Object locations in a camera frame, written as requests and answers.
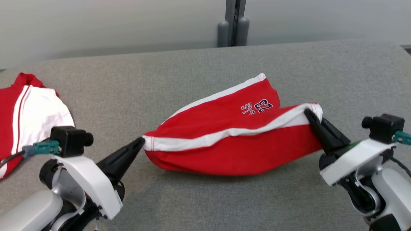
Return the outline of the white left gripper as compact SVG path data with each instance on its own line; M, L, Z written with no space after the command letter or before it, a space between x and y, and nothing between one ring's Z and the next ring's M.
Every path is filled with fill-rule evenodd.
M144 144L145 139L138 137L97 164L84 156L62 158L52 155L51 158L63 164L81 189L97 206L102 207L102 215L112 220L120 212L122 201L110 180L117 184L122 179Z

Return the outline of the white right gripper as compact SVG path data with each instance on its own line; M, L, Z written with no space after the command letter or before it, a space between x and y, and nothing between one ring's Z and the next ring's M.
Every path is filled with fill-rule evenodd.
M346 147L351 143L327 119L323 118L321 123L314 112L309 109L305 109L304 114L326 155L331 155L334 149ZM332 186L352 172L357 171L361 166L370 162L382 152L395 146L396 143L384 144L372 139L363 140L319 173L323 180L329 186Z

